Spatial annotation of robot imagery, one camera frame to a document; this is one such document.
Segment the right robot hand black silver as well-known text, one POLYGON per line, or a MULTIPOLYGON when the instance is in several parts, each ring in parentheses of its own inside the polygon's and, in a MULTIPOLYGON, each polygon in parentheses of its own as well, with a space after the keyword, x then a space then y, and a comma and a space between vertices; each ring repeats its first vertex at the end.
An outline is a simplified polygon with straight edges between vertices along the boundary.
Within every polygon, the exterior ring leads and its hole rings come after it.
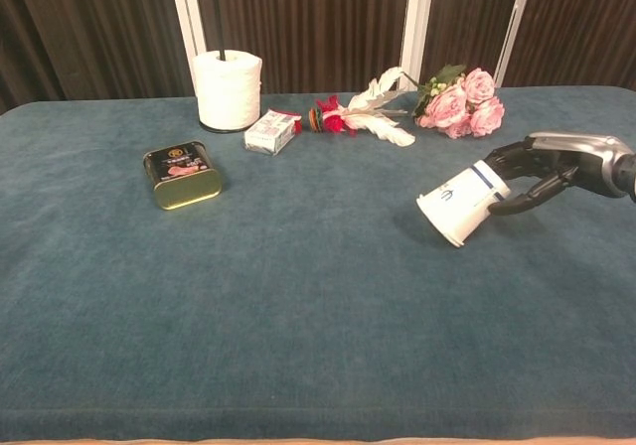
POLYGON ((540 179, 516 198, 489 206, 494 216, 526 212, 569 187, 607 198, 635 197, 635 153, 609 135, 536 132, 493 150, 484 162, 503 180, 540 179))

